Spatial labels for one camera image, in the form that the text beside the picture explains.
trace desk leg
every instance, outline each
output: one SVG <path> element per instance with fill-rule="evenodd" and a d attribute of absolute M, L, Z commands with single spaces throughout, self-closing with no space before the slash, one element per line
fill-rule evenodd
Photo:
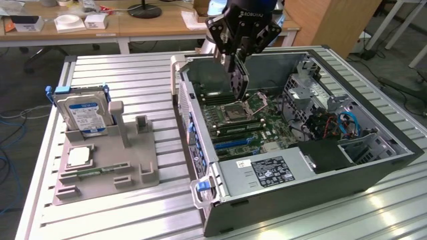
<path fill-rule="evenodd" d="M 427 45 L 424 46 L 424 48 L 420 50 L 419 54 L 416 55 L 416 57 L 413 58 L 413 60 L 411 61 L 411 63 L 408 64 L 408 67 L 412 69 L 416 67 L 416 65 L 419 64 L 420 60 L 423 59 L 423 57 L 425 57 L 427 55 Z"/>
<path fill-rule="evenodd" d="M 292 46 L 293 40 L 296 37 L 296 32 L 297 31 L 288 31 L 286 32 L 286 36 L 284 37 L 282 42 L 281 42 L 281 47 L 290 47 Z"/>
<path fill-rule="evenodd" d="M 403 0 L 397 0 L 397 2 L 395 3 L 395 5 L 393 5 L 393 7 L 392 7 L 392 9 L 391 9 L 384 21 L 381 22 L 381 24 L 380 24 L 380 26 L 379 26 L 379 28 L 377 28 L 371 40 L 367 43 L 367 46 L 365 46 L 367 50 L 369 50 L 373 47 L 373 45 L 376 43 L 376 40 L 379 39 L 380 35 L 383 34 L 383 32 L 385 30 L 385 27 L 388 26 L 389 22 L 392 21 L 392 18 L 396 15 L 396 12 L 399 11 L 399 9 L 400 9 L 400 7 L 403 5 L 403 2 L 404 2 Z"/>
<path fill-rule="evenodd" d="M 120 48 L 120 54 L 129 54 L 129 38 L 128 37 L 118 37 L 117 43 Z"/>
<path fill-rule="evenodd" d="M 389 40 L 389 42 L 387 43 L 385 49 L 389 50 L 396 42 L 396 40 L 399 39 L 400 35 L 403 34 L 404 30 L 407 29 L 409 23 L 412 22 L 413 18 L 416 17 L 416 15 L 419 14 L 420 10 L 423 9 L 424 5 L 425 5 L 425 0 L 421 1 L 417 4 L 417 7 L 413 9 L 413 11 L 411 12 L 411 14 L 407 16 L 404 23 L 401 24 L 401 26 L 399 27 L 399 30 L 395 32 L 395 34 L 392 35 L 392 38 Z"/>

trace motherboard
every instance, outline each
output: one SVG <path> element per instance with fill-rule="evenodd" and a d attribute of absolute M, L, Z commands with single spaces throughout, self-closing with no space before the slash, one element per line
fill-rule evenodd
<path fill-rule="evenodd" d="M 220 161 L 286 149 L 297 142 L 278 110 L 277 96 L 246 93 L 200 95 L 202 118 Z"/>

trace blue cable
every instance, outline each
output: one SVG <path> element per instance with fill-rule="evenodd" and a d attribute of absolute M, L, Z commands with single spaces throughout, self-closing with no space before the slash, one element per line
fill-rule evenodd
<path fill-rule="evenodd" d="M 6 121 L 1 121 L 0 120 L 0 123 L 5 124 L 5 125 L 9 125 L 9 126 L 17 126 L 17 127 L 21 127 L 21 134 L 18 136 L 17 139 L 14 139 L 8 145 L 5 146 L 0 146 L 2 149 L 6 149 L 8 147 L 10 147 L 13 144 L 16 144 L 24 137 L 25 133 L 26 133 L 26 128 L 22 124 L 18 124 L 18 123 L 10 123 L 10 122 L 6 122 Z"/>
<path fill-rule="evenodd" d="M 16 180 L 16 183 L 17 183 L 17 195 L 16 195 L 16 199 L 13 200 L 13 202 L 6 206 L 5 209 L 2 209 L 2 211 L 0 212 L 0 216 L 13 207 L 13 205 L 21 200 L 22 198 L 22 187 L 21 187 L 21 181 L 20 181 L 20 178 L 18 178 L 18 174 L 17 174 L 17 171 L 16 171 L 16 168 L 14 168 L 14 165 L 13 163 L 9 161 L 8 158 L 0 156 L 0 159 L 2 159 L 10 166 L 10 169 L 12 169 L 12 173 L 13 173 L 13 177 L 14 177 L 14 180 Z"/>
<path fill-rule="evenodd" d="M 343 125 L 341 125 L 341 122 L 343 122 L 343 121 L 341 121 L 341 118 L 340 118 L 341 115 L 348 115 L 348 116 L 352 118 L 353 127 L 356 128 L 357 136 L 360 136 L 360 125 L 359 125 L 359 122 L 357 122 L 357 118 L 356 118 L 356 116 L 353 115 L 353 113 L 349 112 L 349 111 L 343 111 L 340 114 L 337 114 L 337 124 L 339 124 L 339 129 L 340 129 L 340 131 L 341 131 L 344 134 L 347 134 L 347 131 L 345 131 Z"/>

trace floor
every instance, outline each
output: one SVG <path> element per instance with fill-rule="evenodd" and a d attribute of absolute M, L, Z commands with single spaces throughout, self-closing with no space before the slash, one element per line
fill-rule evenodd
<path fill-rule="evenodd" d="M 367 31 L 373 33 L 384 17 L 372 18 Z M 383 37 L 388 31 L 395 28 L 399 23 L 393 21 L 387 28 Z M 407 29 L 400 40 L 396 42 L 391 50 L 379 48 L 385 54 L 385 59 L 375 57 L 369 61 L 364 61 L 365 65 L 371 68 L 372 72 L 384 78 L 396 81 L 408 87 L 420 88 L 424 84 L 416 83 L 420 78 L 416 71 L 408 68 L 408 64 L 417 52 L 421 50 L 427 43 L 427 36 L 421 35 L 412 29 Z M 145 42 L 132 44 L 132 53 L 150 52 L 168 52 L 168 51 L 185 51 L 197 47 L 197 41 L 181 40 L 177 42 L 160 41 L 154 45 L 154 42 Z M 77 46 L 64 46 L 65 51 L 70 55 L 86 56 L 86 55 L 109 55 L 118 54 L 118 46 L 113 43 L 100 44 L 100 50 L 93 50 L 89 44 Z M 54 86 L 58 81 L 62 59 L 64 57 L 54 51 L 49 52 L 34 65 L 34 73 L 28 75 L 22 72 L 22 63 L 25 59 L 37 51 L 38 47 L 30 47 L 28 54 L 21 54 L 17 48 L 9 48 L 8 52 L 5 48 L 0 48 L 0 112 L 5 110 L 22 110 L 38 105 L 49 104 L 45 98 L 44 89 L 46 85 Z M 357 60 L 355 55 L 349 56 L 351 59 Z M 376 78 L 371 75 L 365 66 L 359 62 L 351 62 L 351 65 L 359 70 L 365 78 L 375 84 L 379 84 Z M 419 69 L 427 70 L 427 57 L 417 65 Z M 399 103 L 403 104 L 403 97 L 392 88 L 383 90 L 385 94 Z M 423 112 L 423 103 L 408 97 L 407 107 L 413 112 Z M 49 112 L 48 108 L 34 111 L 29 117 L 44 115 Z M 419 122 L 427 126 L 427 119 L 419 116 L 413 116 Z M 13 123 L 18 123 L 22 119 L 16 119 Z M 18 226 L 21 208 L 24 207 L 25 193 L 29 188 L 32 172 L 37 160 L 38 148 L 41 145 L 42 135 L 45 131 L 45 125 L 48 118 L 29 119 L 25 123 L 26 134 L 21 141 L 6 149 L 9 159 L 13 161 L 16 171 L 21 183 L 22 198 L 13 206 L 13 211 L 8 211 L 0 215 L 0 238 L 9 240 L 14 238 L 16 229 Z M 13 127 L 0 124 L 0 139 L 2 139 L 14 130 Z M 9 203 L 16 199 L 17 185 L 12 176 L 8 177 L 4 184 L 0 185 L 0 212 Z"/>

